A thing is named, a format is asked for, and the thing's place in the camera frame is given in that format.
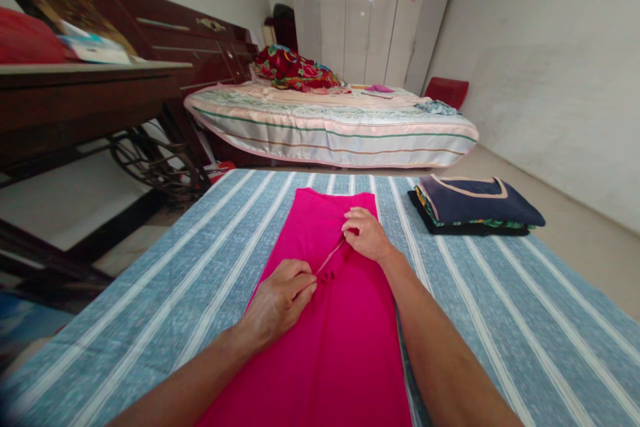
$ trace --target red floral fabric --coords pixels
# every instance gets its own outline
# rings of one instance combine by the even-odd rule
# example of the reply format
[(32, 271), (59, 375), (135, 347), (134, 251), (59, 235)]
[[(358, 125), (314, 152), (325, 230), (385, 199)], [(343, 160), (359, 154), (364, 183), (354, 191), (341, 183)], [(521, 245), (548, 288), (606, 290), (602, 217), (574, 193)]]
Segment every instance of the red floral fabric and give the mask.
[(278, 89), (313, 93), (347, 93), (335, 74), (324, 65), (304, 58), (283, 45), (269, 45), (258, 54), (253, 72)]

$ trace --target folded shirt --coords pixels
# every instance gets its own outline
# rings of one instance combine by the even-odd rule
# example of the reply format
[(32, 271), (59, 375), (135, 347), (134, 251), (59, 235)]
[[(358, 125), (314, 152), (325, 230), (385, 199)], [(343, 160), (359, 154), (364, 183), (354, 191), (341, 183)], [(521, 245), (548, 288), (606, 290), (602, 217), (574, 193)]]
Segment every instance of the folded shirt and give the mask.
[(420, 177), (419, 193), (436, 226), (484, 223), (493, 227), (544, 226), (545, 219), (516, 189), (499, 178)]
[(418, 192), (415, 190), (409, 190), (407, 194), (409, 195), (409, 199), (411, 199), (411, 203), (420, 214), (420, 218), (427, 226), (429, 232), (433, 235), (525, 236), (529, 234), (529, 229), (523, 224), (520, 224), (521, 227), (519, 228), (500, 226), (490, 227), (489, 225), (485, 225), (484, 223), (479, 222), (469, 224), (458, 223), (458, 225), (449, 226), (436, 226), (433, 223), (433, 219), (429, 215), (427, 208), (423, 205)]

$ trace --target right hand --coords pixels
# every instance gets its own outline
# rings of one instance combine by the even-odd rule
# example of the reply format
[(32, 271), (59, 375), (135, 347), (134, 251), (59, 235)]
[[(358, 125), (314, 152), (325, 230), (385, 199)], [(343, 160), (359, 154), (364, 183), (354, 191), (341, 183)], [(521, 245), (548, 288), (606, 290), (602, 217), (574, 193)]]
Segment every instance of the right hand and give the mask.
[[(396, 251), (385, 234), (382, 225), (371, 215), (371, 212), (362, 207), (352, 207), (345, 217), (348, 219), (342, 225), (345, 240), (359, 254), (380, 264), (384, 258)], [(356, 229), (358, 235), (349, 232)]]

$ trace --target wooden bed frame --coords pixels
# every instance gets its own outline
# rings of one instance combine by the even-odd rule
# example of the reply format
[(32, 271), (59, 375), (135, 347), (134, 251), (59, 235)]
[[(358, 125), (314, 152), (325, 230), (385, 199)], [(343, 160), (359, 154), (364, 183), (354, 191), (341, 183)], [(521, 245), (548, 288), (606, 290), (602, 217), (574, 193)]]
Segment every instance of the wooden bed frame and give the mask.
[(168, 0), (93, 0), (99, 12), (146, 60), (189, 62), (177, 77), (180, 99), (167, 99), (175, 121), (202, 165), (211, 163), (197, 135), (201, 131), (217, 161), (240, 166), (312, 165), (278, 161), (244, 152), (208, 129), (201, 129), (183, 106), (184, 98), (204, 87), (251, 79), (249, 64), (258, 54), (249, 31)]

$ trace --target bed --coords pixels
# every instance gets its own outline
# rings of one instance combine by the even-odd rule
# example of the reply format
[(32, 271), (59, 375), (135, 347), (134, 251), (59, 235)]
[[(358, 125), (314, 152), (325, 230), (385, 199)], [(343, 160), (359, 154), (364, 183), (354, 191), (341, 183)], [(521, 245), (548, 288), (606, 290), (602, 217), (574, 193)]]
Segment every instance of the bed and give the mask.
[[(192, 93), (185, 107), (242, 151), (332, 167), (449, 167), (478, 141), (462, 115), (431, 113), (403, 89), (340, 95), (281, 91), (251, 82)], [(451, 111), (442, 107), (440, 111)]]
[[(640, 326), (535, 236), (431, 236), (409, 177), (227, 173), (3, 385), (22, 425), (102, 425), (243, 313), (297, 188), (373, 192), (390, 240), (525, 425), (640, 423)], [(414, 425), (429, 425), (403, 349)]]

